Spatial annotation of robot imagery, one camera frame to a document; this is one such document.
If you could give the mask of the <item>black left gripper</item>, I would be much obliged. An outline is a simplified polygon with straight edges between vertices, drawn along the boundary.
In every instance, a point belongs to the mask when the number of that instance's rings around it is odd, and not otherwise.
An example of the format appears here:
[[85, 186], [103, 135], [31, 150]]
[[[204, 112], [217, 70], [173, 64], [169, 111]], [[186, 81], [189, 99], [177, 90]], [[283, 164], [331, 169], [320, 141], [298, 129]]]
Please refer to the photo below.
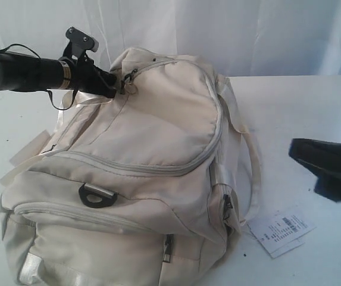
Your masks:
[[62, 65], [63, 80], [60, 89], [80, 91], [87, 94], [114, 98], [117, 77], [94, 65], [87, 51], [96, 52], [97, 41], [70, 41], [59, 62]]

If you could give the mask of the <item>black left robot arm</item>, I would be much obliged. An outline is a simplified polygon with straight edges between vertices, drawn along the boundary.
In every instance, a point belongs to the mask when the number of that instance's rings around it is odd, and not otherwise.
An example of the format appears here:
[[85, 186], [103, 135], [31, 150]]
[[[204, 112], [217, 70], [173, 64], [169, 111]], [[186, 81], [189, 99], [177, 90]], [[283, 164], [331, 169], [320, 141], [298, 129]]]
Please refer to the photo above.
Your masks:
[[0, 91], [36, 92], [65, 89], [114, 98], [117, 77], [87, 56], [97, 42], [70, 40], [58, 60], [0, 49]]

